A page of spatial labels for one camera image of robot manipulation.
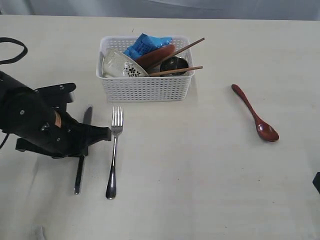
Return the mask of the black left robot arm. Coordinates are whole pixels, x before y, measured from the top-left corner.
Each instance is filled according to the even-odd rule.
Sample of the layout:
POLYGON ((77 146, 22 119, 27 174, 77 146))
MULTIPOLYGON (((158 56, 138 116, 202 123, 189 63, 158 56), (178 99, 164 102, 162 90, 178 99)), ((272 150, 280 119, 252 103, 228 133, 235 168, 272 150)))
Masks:
POLYGON ((0 129, 18 136, 16 150, 52 158, 79 157, 100 141, 110 141, 111 130, 80 123, 66 111, 73 102, 73 82, 31 89, 0 73, 0 129))

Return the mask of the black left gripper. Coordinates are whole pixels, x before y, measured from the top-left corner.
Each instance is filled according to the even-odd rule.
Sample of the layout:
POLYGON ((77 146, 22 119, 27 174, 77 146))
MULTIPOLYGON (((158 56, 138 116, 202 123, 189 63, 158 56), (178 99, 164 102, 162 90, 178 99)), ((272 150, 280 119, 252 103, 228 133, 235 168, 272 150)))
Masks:
POLYGON ((79 156, 82 148, 111 141, 109 127, 79 123, 67 112, 47 104, 27 104, 14 109, 15 149, 52 158, 79 156))

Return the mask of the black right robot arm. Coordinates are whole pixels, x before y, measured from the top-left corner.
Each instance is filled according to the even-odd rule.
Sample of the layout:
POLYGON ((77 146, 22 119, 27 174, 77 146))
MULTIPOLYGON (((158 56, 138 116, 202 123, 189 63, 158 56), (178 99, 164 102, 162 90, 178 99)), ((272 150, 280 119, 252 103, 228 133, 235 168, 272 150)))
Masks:
POLYGON ((316 175, 313 178, 312 184, 320 194, 320 172, 316 173, 316 175))

